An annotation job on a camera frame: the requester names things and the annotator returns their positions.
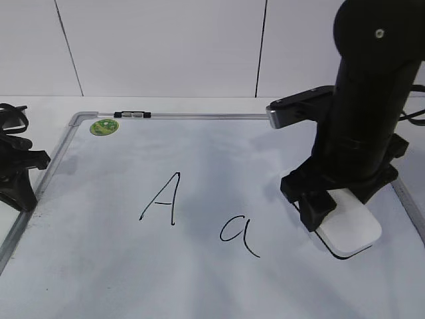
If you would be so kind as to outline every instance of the black robotic arm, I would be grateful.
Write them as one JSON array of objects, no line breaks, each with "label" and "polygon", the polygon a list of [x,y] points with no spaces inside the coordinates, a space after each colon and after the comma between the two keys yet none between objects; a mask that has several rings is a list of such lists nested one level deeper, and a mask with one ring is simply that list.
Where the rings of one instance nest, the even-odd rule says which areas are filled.
[{"label": "black robotic arm", "polygon": [[424,18],[423,0],[346,0],[333,30],[341,54],[335,86],[267,107],[274,128],[317,122],[310,158],[280,186],[290,203],[299,203],[309,231],[336,208],[328,190],[348,188],[366,203],[397,178],[390,162],[408,142],[394,130],[425,59]]}]

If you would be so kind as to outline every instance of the white table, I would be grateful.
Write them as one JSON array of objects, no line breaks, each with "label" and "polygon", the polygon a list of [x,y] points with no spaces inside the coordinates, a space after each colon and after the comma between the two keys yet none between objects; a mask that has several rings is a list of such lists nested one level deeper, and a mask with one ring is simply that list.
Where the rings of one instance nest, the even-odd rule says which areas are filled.
[{"label": "white table", "polygon": [[[71,117],[77,112],[114,112],[120,110],[145,110],[150,112],[178,113],[264,113],[265,107],[276,98],[102,98],[54,96],[2,96],[1,102],[14,106],[27,105],[29,128],[23,134],[32,139],[34,150],[54,153],[56,144]],[[408,101],[408,111],[425,107],[425,98]],[[410,142],[410,151],[396,161],[403,182],[419,206],[425,207],[425,128],[408,122],[398,125],[397,132]],[[33,185],[42,172],[31,170]],[[18,212],[0,202],[0,243],[9,232]]]}]

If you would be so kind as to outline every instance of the whiteboard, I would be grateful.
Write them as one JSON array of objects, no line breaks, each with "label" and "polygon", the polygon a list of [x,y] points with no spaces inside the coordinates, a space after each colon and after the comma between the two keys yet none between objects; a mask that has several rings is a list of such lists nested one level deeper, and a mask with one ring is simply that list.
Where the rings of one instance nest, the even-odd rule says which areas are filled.
[{"label": "whiteboard", "polygon": [[391,186],[368,204],[381,239],[347,261],[280,193],[315,124],[166,118],[74,128],[0,276],[2,318],[423,317],[424,245]]}]

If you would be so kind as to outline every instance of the whiteboard eraser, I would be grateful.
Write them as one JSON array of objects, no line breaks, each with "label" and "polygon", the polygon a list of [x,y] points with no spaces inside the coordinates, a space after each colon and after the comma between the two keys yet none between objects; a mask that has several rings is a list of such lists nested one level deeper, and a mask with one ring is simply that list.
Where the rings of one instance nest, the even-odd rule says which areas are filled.
[{"label": "whiteboard eraser", "polygon": [[371,247],[382,234],[381,224],[348,189],[329,191],[337,203],[316,233],[338,259],[348,259]]}]

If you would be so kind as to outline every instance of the round sticker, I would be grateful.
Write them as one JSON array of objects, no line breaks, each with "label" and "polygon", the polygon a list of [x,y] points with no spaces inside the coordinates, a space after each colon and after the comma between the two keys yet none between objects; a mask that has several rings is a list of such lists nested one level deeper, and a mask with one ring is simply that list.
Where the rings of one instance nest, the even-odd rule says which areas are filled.
[{"label": "round sticker", "polygon": [[96,136],[107,136],[114,133],[120,125],[117,121],[106,118],[104,120],[100,120],[94,122],[90,126],[90,133]]}]

